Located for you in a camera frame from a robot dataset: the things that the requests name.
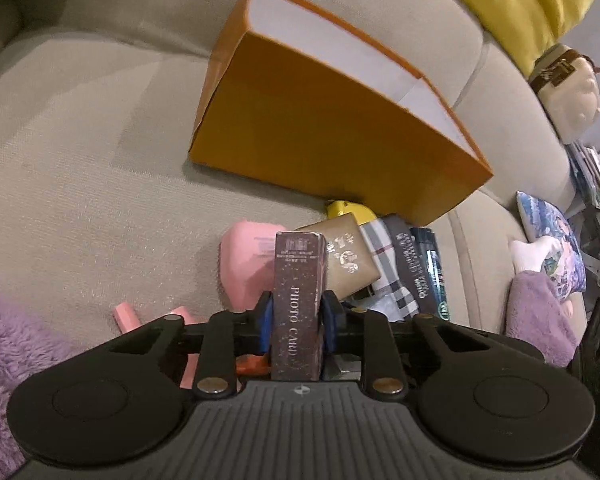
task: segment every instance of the orange box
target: orange box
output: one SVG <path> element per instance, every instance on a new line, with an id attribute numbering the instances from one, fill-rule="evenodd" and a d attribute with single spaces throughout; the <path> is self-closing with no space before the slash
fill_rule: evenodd
<path id="1" fill-rule="evenodd" d="M 238 0 L 211 55 L 189 156 L 417 225 L 492 177 L 423 74 L 306 0 Z"/>

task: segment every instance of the logo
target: logo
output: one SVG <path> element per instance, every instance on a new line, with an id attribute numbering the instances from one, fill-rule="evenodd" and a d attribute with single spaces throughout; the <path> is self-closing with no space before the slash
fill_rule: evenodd
<path id="1" fill-rule="evenodd" d="M 305 396 L 306 394 L 311 392 L 311 388 L 309 388 L 308 386 L 304 386 L 304 384 L 300 384 L 300 386 L 296 386 L 294 388 L 294 393 L 298 394 L 299 396 Z"/>
<path id="2" fill-rule="evenodd" d="M 451 316 L 449 316 L 449 309 L 446 306 L 445 301 L 440 302 L 440 305 L 438 306 L 438 313 L 440 314 L 440 317 L 445 321 L 449 321 L 449 319 L 451 319 Z"/>

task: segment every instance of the ribbed black surface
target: ribbed black surface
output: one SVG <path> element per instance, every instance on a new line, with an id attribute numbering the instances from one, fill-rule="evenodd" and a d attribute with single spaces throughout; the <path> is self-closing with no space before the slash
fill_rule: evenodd
<path id="1" fill-rule="evenodd" d="M 479 468 L 438 449 L 399 404 L 355 383 L 251 381 L 238 396 L 204 402 L 164 447 L 93 471 L 30 462 L 17 480 L 494 480 L 590 478 L 573 463 L 539 472 Z"/>

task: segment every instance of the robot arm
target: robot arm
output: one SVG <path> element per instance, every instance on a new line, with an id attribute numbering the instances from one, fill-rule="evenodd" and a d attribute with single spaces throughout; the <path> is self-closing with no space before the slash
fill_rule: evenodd
<path id="1" fill-rule="evenodd" d="M 321 313 L 324 352 L 361 356 L 359 382 L 237 393 L 236 356 L 269 351 L 267 292 L 253 311 L 167 315 L 32 376 L 8 405 L 30 458 L 13 478 L 593 478 L 573 461 L 593 400 L 531 345 L 428 315 L 389 323 L 330 291 Z"/>

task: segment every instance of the white handbag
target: white handbag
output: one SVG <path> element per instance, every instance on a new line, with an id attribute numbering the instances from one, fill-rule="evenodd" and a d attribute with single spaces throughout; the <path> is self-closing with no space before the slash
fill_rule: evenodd
<path id="1" fill-rule="evenodd" d="M 577 50 L 557 44 L 542 56 L 529 78 L 564 144 L 571 144 L 600 117 L 600 67 Z"/>

